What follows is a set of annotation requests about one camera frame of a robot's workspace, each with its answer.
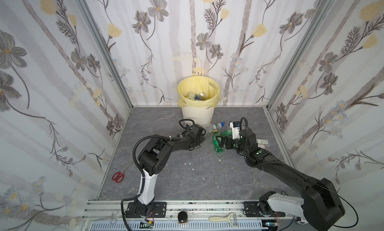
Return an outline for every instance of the peeler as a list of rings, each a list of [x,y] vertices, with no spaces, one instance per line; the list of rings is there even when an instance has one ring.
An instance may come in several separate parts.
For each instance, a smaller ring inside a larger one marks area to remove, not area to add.
[[[232,227],[237,228],[237,219],[236,219],[235,213],[230,213],[227,217],[218,217],[218,216],[209,217],[208,220],[211,222],[227,221]]]

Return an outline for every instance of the yellow trash bag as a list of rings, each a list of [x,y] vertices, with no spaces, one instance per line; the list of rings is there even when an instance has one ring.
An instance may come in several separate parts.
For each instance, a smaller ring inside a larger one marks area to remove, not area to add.
[[[221,99],[221,89],[217,82],[206,76],[191,76],[182,80],[177,86],[179,92],[179,107],[216,107]],[[204,101],[191,100],[187,98],[189,92],[196,94],[204,93]]]

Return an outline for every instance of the black mounting plate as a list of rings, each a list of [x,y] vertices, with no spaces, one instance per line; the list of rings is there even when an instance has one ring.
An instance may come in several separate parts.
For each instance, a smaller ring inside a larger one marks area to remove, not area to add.
[[[151,214],[150,218],[165,218],[167,203],[166,202],[154,202],[153,203],[154,211]],[[125,212],[126,218],[142,218],[140,214],[137,214],[136,205],[134,202],[128,203],[127,211]]]
[[[244,202],[243,213],[247,216],[247,218],[249,218],[249,217],[264,217],[263,215],[261,215],[259,213],[259,210],[257,208],[258,203],[259,203],[258,201],[257,202]],[[279,217],[285,217],[285,213],[277,212],[277,214],[279,215]],[[273,213],[269,217],[276,217],[276,214]]]

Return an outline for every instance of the robotic arm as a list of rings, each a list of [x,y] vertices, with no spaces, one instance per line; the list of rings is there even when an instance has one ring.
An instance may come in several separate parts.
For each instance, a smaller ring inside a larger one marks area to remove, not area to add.
[[[345,214],[333,183],[325,178],[318,180],[305,175],[281,162],[267,150],[258,147],[256,135],[248,128],[246,118],[242,120],[245,120],[245,129],[242,129],[241,121],[233,122],[231,126],[240,126],[233,136],[216,137],[220,147],[235,149],[239,155],[244,156],[248,166],[272,174],[301,196],[301,198],[283,196],[270,191],[259,199],[260,214],[269,216],[275,212],[289,213],[306,219],[319,231],[328,230]],[[145,178],[140,182],[139,194],[134,200],[140,215],[147,217],[153,210],[156,178],[165,167],[171,152],[191,150],[199,146],[205,140],[204,135],[204,128],[193,123],[192,126],[185,127],[184,132],[176,139],[154,135],[149,140],[140,152],[137,164],[145,174]]]

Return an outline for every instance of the red-handled scissors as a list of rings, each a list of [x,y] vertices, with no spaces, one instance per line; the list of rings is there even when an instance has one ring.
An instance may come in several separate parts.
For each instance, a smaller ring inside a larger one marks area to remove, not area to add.
[[[124,171],[122,172],[117,172],[115,173],[113,176],[112,176],[112,180],[119,183],[121,182],[123,179],[124,179],[124,173],[125,171],[127,170],[127,168],[129,168],[129,166],[132,164],[132,161],[130,162],[130,164],[124,169]]]

